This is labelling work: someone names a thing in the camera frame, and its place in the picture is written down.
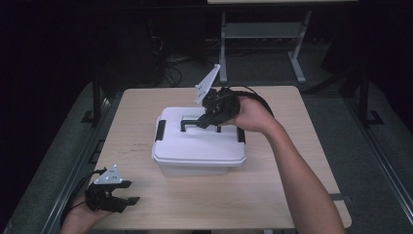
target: white plastic box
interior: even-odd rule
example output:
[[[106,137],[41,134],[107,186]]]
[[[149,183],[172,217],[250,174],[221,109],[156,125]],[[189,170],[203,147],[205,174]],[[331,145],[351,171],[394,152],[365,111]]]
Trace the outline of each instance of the white plastic box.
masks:
[[[211,176],[228,173],[245,160],[244,131],[236,126],[185,126],[181,120],[196,120],[205,113],[201,107],[168,107],[157,123],[152,158],[165,176]]]

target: wooden table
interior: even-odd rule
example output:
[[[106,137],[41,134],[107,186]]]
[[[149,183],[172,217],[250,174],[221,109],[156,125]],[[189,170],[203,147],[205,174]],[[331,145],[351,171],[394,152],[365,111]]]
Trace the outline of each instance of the wooden table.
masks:
[[[340,193],[306,107],[295,87],[252,87],[266,99],[297,149],[330,194]],[[195,106],[195,88],[125,91],[96,168],[114,164],[128,189],[115,196],[141,199],[113,214],[99,229],[293,228],[276,161],[262,135],[245,132],[246,161],[227,175],[165,177],[151,158],[155,125],[169,106]],[[346,227],[344,201],[335,201]]]

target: black cable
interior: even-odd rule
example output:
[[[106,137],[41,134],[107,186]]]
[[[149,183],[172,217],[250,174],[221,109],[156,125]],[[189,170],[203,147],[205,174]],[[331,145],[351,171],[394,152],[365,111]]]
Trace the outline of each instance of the black cable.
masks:
[[[170,87],[171,88],[177,87],[180,84],[180,82],[182,81],[182,73],[180,72],[180,70],[178,70],[174,67],[171,67],[171,66],[167,66],[166,69],[168,70],[169,77],[167,76],[167,74],[165,75],[165,77],[167,79],[167,82],[170,84]],[[178,80],[177,81],[174,79],[173,74],[170,71],[171,69],[178,73]]]

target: dark background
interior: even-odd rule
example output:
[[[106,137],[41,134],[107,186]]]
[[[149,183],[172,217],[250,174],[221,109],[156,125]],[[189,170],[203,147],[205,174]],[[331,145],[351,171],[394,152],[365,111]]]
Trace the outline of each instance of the dark background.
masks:
[[[154,2],[122,3],[150,7]],[[189,2],[204,4],[181,1],[176,6]],[[109,96],[126,88],[155,87],[163,79],[164,61],[153,55],[156,43],[149,35],[165,38],[166,51],[181,47],[203,59],[205,39],[219,36],[220,14],[217,9],[91,10],[69,1],[0,4],[3,230],[74,100],[95,76]],[[333,40],[323,67],[339,73],[361,66],[413,132],[412,10],[408,1],[316,6],[306,40]],[[191,23],[182,27],[188,19]]]

